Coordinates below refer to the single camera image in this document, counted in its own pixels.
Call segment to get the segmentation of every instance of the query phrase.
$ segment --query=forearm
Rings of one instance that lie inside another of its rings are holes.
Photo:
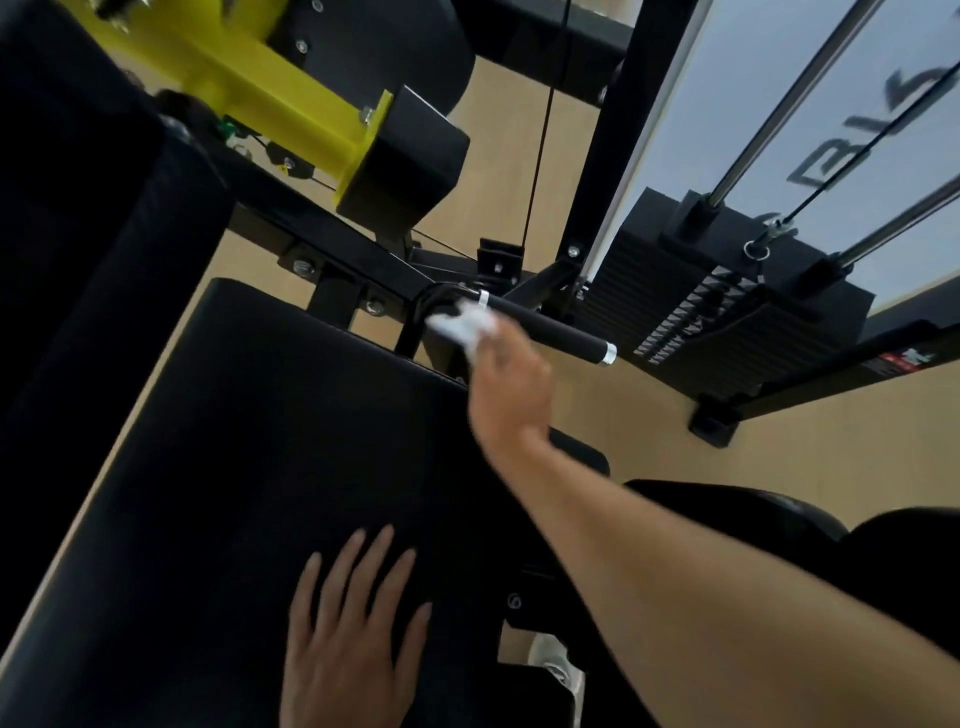
[[[780,559],[541,440],[492,462],[665,728],[958,725],[960,666]]]

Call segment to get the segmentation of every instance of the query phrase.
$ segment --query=black cushion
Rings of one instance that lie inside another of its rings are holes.
[[[215,280],[12,654],[0,725],[275,724],[307,556],[387,522],[391,559],[420,553],[398,625],[434,601],[407,725],[496,725],[518,509],[462,385]]]

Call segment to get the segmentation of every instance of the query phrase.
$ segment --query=black bracket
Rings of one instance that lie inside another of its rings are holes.
[[[728,404],[710,395],[702,395],[686,428],[704,442],[721,449],[730,444],[740,427],[740,419],[740,414]]]

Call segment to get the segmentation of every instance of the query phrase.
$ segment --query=hand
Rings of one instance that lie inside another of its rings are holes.
[[[407,626],[394,667],[390,634],[414,567],[413,549],[396,560],[376,592],[370,616],[366,614],[373,581],[393,537],[389,525],[380,531],[355,570],[365,534],[361,530],[350,537],[321,588],[315,626],[310,624],[310,604],[320,554],[307,561],[290,604],[280,728],[398,728],[406,716],[430,620],[430,604],[423,604]]]
[[[495,468],[516,449],[548,442],[553,373],[516,322],[497,316],[477,346],[470,379],[473,434]]]

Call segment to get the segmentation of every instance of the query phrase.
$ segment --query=weight stack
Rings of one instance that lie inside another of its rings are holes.
[[[699,199],[643,192],[583,291],[578,327],[695,400],[755,396],[857,342],[872,293],[845,280],[799,293],[825,254],[782,236],[751,260],[743,246],[766,226],[726,207],[691,235],[683,222]]]

